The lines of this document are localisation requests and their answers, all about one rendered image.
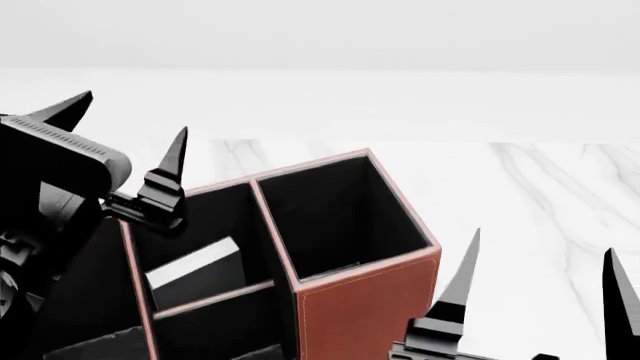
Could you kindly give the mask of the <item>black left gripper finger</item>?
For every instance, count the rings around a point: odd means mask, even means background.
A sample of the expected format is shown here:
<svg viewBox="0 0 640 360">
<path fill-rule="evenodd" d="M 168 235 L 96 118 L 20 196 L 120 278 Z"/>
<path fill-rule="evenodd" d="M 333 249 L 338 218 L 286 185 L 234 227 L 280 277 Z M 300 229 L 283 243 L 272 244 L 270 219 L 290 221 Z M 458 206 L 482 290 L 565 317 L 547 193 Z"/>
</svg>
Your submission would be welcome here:
<svg viewBox="0 0 640 360">
<path fill-rule="evenodd" d="M 72 132 L 89 109 L 92 101 L 91 91 L 82 92 L 73 98 L 30 113 L 29 118 Z"/>
<path fill-rule="evenodd" d="M 188 128 L 178 132 L 158 167 L 149 170 L 137 198 L 149 223 L 174 229 L 184 219 L 185 191 L 182 174 L 187 148 Z"/>
</svg>

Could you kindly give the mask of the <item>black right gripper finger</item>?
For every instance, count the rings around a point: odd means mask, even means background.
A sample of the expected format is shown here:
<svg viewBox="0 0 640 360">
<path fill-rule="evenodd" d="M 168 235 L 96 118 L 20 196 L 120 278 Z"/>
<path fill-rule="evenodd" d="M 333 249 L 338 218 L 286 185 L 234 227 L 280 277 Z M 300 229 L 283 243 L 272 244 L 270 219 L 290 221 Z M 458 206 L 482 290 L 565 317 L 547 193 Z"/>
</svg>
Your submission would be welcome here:
<svg viewBox="0 0 640 360">
<path fill-rule="evenodd" d="M 607 360 L 640 360 L 640 299 L 614 248 L 604 254 L 602 293 Z"/>
<path fill-rule="evenodd" d="M 406 350 L 414 353 L 458 353 L 466 305 L 479 254 L 480 229 L 470 242 L 459 269 L 424 317 L 410 321 Z"/>
</svg>

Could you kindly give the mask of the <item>brown leather desk caddy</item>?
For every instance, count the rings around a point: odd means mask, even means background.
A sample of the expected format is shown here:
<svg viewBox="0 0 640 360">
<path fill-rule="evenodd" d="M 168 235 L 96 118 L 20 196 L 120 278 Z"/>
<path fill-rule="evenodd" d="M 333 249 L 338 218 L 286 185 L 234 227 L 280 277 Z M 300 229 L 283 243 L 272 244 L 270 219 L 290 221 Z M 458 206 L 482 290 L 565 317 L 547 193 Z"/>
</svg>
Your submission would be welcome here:
<svg viewBox="0 0 640 360">
<path fill-rule="evenodd" d="M 35 356 L 129 329 L 140 360 L 386 360 L 431 305 L 440 245 L 367 149 L 196 188 L 186 209 L 176 239 L 103 221 L 41 309 Z M 145 272 L 225 237 L 243 287 L 153 304 Z"/>
</svg>

